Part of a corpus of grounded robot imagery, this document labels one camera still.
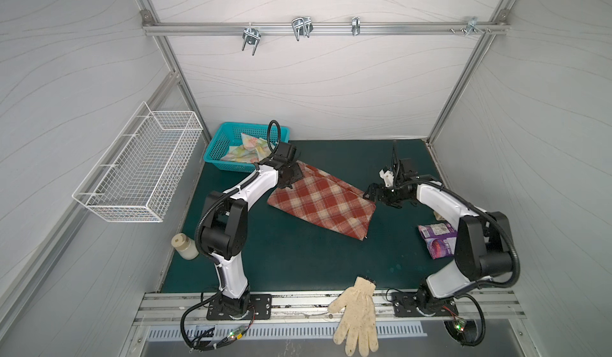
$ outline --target green mat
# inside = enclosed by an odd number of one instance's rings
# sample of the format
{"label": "green mat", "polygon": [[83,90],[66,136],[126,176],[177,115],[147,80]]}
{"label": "green mat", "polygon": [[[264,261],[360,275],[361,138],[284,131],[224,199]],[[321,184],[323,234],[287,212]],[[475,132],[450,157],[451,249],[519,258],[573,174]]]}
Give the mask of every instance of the green mat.
{"label": "green mat", "polygon": [[[378,172],[390,166],[390,140],[290,141],[299,159],[365,190],[382,183]],[[438,177],[422,140],[398,141],[400,158],[412,158],[420,174]],[[183,232],[193,238],[204,200],[210,191],[224,191],[248,174],[221,171],[206,164]],[[367,238],[363,241],[317,227],[277,208],[264,194],[249,211],[249,234],[242,251],[244,273],[251,291],[343,290],[358,274],[376,281],[378,288],[417,288],[450,258],[432,260],[417,226],[436,223],[433,211],[405,203],[396,209],[377,203]],[[184,260],[174,253],[162,292],[213,292],[218,286],[213,264],[204,257]]]}

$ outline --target side wall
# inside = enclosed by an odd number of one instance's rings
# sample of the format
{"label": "side wall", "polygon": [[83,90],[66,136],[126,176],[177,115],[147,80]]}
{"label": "side wall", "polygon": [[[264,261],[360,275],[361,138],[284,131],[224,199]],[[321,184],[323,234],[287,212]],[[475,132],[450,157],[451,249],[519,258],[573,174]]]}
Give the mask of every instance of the side wall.
{"label": "side wall", "polygon": [[[134,0],[0,0],[0,300],[71,193],[168,74]],[[186,109],[178,90],[162,108]],[[1,356],[114,356],[156,289],[201,171],[196,148],[164,223],[89,215]]]}
{"label": "side wall", "polygon": [[546,356],[607,356],[612,0],[517,0],[434,150],[456,192],[510,218],[516,295]]}
{"label": "side wall", "polygon": [[0,0],[0,298],[168,73],[134,0]]}

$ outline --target metal vent grille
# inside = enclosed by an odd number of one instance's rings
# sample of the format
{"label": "metal vent grille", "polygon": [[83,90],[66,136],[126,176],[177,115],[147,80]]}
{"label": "metal vent grille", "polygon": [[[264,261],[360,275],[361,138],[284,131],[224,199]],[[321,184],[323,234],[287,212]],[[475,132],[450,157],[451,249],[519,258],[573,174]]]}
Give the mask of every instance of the metal vent grille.
{"label": "metal vent grille", "polygon": [[[221,324],[215,329],[215,339],[227,336],[240,324]],[[338,323],[266,323],[253,324],[244,340],[286,340],[286,339],[332,339]],[[186,326],[189,338],[194,338],[210,329],[207,325]],[[379,339],[425,337],[420,321],[385,321],[377,322],[376,330]],[[180,330],[175,325],[154,325],[150,327],[148,341],[181,341]]]}

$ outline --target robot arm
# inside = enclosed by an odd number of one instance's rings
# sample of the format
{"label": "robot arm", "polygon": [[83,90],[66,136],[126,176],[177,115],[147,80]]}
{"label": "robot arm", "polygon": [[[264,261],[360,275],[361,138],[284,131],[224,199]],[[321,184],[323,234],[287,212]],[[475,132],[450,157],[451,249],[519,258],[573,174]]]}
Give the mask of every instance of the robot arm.
{"label": "robot arm", "polygon": [[221,302],[235,316],[245,314],[250,301],[241,254],[247,240],[248,211],[266,191],[291,187],[303,178],[295,162],[295,147],[285,142],[278,142],[272,154],[255,167],[238,185],[222,193],[213,191],[206,197],[195,234],[198,251],[217,267]]}
{"label": "robot arm", "polygon": [[[408,200],[421,202],[442,215],[457,230],[455,259],[428,276],[416,295],[416,306],[423,315],[433,315],[454,296],[476,287],[509,287],[519,275],[518,256],[512,244],[508,218],[483,209],[446,189],[431,175],[418,175],[409,159],[399,159],[394,145],[392,169],[380,172],[383,184],[372,184],[364,199],[382,201],[402,208]],[[511,272],[503,283],[493,278]]]}

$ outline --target aluminum rail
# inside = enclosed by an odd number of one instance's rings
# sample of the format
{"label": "aluminum rail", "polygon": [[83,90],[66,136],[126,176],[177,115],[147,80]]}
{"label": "aluminum rail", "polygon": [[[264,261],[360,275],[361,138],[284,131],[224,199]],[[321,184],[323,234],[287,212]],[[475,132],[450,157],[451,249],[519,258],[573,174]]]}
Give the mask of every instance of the aluminum rail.
{"label": "aluminum rail", "polygon": [[[400,320],[449,320],[447,317],[394,317],[394,309],[384,295],[386,290],[375,290],[373,300],[376,321]],[[272,295],[270,320],[258,320],[258,323],[276,322],[330,322],[340,321],[341,315],[330,315],[327,306],[342,291],[291,291],[291,292],[257,292]],[[487,319],[489,318],[526,318],[514,292],[509,289],[485,288],[471,292],[480,303]],[[208,298],[212,293],[204,293]],[[134,325],[168,325],[180,321],[183,312],[200,301],[199,293],[147,293],[142,299],[136,313]],[[456,300],[457,309],[463,318],[478,319],[478,311],[468,299]],[[197,309],[186,324],[218,323],[206,320],[208,309]]]}
{"label": "aluminum rail", "polygon": [[[510,9],[512,9],[512,6],[514,5],[515,1],[516,0],[500,0],[497,5],[497,8],[495,8],[495,10],[493,11],[491,19],[500,23],[507,22]],[[476,47],[474,47],[474,50],[470,55],[470,59],[468,59],[468,63],[466,63],[465,68],[463,68],[463,72],[461,73],[459,80],[455,84],[453,90],[450,92],[450,95],[448,96],[444,107],[440,111],[440,115],[438,116],[436,123],[433,125],[432,131],[426,139],[427,144],[433,145],[436,138],[438,138],[438,136],[440,135],[442,127],[450,116],[450,113],[455,107],[456,103],[461,98],[463,91],[469,84],[470,79],[478,68],[478,65],[484,58],[486,52],[491,47],[494,38],[495,36],[492,35],[481,36],[478,42],[476,43]]]}
{"label": "aluminum rail", "polygon": [[[510,25],[494,22],[477,22],[477,28],[470,34],[505,34]],[[244,29],[251,27],[262,36],[293,36],[290,23],[202,23],[202,24],[151,24],[143,26],[148,36],[241,36]],[[312,23],[314,36],[352,36],[353,26],[350,22]],[[461,34],[470,26],[467,22],[361,22],[359,35],[427,35],[427,34]]]}

